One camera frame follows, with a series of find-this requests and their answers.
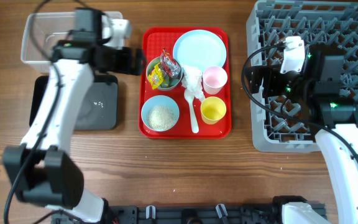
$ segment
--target white spoon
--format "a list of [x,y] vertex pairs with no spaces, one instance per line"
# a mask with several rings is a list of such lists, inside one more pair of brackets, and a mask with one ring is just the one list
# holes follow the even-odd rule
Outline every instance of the white spoon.
[[194,107],[193,107],[194,95],[191,94],[190,91],[188,91],[187,89],[185,90],[185,99],[189,103],[189,108],[190,108],[191,131],[196,134],[198,133],[199,130],[198,130],[196,114],[194,113]]

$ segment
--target wooden table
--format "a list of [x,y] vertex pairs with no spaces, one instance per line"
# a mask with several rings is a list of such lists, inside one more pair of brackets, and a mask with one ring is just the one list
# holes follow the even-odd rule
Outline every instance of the wooden table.
[[[0,223],[11,187],[1,165],[8,144],[18,145],[28,130],[35,79],[40,75],[20,61],[30,0],[0,0]],[[130,46],[140,47],[153,26],[217,26],[229,36],[232,86],[232,131],[222,140],[152,140],[137,128],[139,77],[119,79],[119,124],[112,131],[78,131],[71,156],[85,175],[90,191],[111,205],[216,205],[264,203],[276,195],[302,195],[326,204],[329,220],[337,222],[336,203],[324,159],[310,154],[261,153],[252,145],[250,103],[241,89],[246,59],[246,20],[254,1],[125,1],[91,6],[120,11],[134,31]],[[43,11],[72,11],[67,1]],[[47,211],[18,203],[11,223],[30,223]]]

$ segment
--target gray bowl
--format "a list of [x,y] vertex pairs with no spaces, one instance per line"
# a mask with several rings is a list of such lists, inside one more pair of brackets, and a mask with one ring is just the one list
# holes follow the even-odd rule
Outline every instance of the gray bowl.
[[[148,75],[150,75],[150,73],[152,73],[152,71],[153,71],[153,69],[154,69],[154,66],[156,65],[156,64],[158,64],[160,62],[160,57],[156,57],[155,59],[153,59],[149,64],[148,64],[148,66],[147,66],[147,68],[146,68],[146,80],[147,80],[147,76]],[[172,90],[172,89],[174,89],[179,83],[180,83],[180,81],[181,81],[181,79],[183,78],[183,68],[181,68],[181,70],[180,70],[180,73],[179,73],[179,79],[177,79],[177,82],[174,84],[174,85],[172,85],[172,86],[170,86],[170,87],[168,87],[168,88],[161,88],[161,86],[159,86],[157,89],[158,90],[161,90],[161,91],[169,91],[169,90]]]

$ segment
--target rice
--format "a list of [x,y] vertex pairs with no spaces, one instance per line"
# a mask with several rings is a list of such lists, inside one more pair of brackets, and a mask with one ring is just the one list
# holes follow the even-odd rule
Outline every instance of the rice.
[[171,108],[164,105],[154,106],[149,112],[149,124],[155,131],[166,131],[175,124],[175,114]]

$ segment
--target transparent bin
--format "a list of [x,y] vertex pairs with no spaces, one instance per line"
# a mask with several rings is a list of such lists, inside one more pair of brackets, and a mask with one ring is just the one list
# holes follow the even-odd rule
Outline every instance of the transparent bin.
[[[299,35],[306,45],[324,43],[346,51],[341,75],[342,96],[358,103],[358,2],[318,2],[259,0],[246,24],[248,56],[289,35]],[[252,66],[282,63],[276,49],[261,52]],[[262,89],[254,97],[270,109],[280,111],[284,96],[262,97]],[[294,116],[300,105],[290,101],[284,113]],[[310,130],[303,123],[281,119],[251,102],[252,141],[263,152],[318,151]]]
[[[120,12],[105,12],[110,19],[122,19]],[[49,61],[35,48],[29,36],[29,15],[24,28],[22,41],[22,62],[30,65],[40,73],[49,72]],[[46,12],[38,13],[34,21],[34,35],[38,44],[50,53],[58,40],[64,39],[69,30],[74,28],[75,12]]]

